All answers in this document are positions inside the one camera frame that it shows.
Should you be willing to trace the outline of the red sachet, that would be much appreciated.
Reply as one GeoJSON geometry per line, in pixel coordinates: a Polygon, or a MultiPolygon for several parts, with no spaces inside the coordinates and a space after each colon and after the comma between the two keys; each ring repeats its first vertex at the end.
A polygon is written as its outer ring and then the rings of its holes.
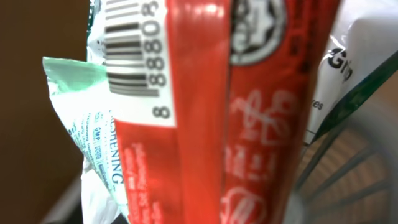
{"type": "Polygon", "coordinates": [[[131,223],[281,223],[337,0],[106,1],[131,223]]]}

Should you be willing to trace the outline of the light green sachet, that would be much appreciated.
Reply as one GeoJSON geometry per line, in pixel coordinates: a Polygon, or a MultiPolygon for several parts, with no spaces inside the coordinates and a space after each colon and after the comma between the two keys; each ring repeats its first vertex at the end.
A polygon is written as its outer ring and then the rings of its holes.
{"type": "Polygon", "coordinates": [[[105,67],[44,57],[51,104],[83,154],[81,202],[84,223],[126,223],[124,178],[113,115],[106,102],[105,67]]]}

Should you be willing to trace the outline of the green glove package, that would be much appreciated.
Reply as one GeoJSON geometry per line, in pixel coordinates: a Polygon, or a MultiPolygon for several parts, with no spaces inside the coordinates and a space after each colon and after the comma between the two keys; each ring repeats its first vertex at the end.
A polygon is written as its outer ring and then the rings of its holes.
{"type": "Polygon", "coordinates": [[[357,110],[396,70],[397,1],[342,1],[318,68],[304,147],[357,110]]]}

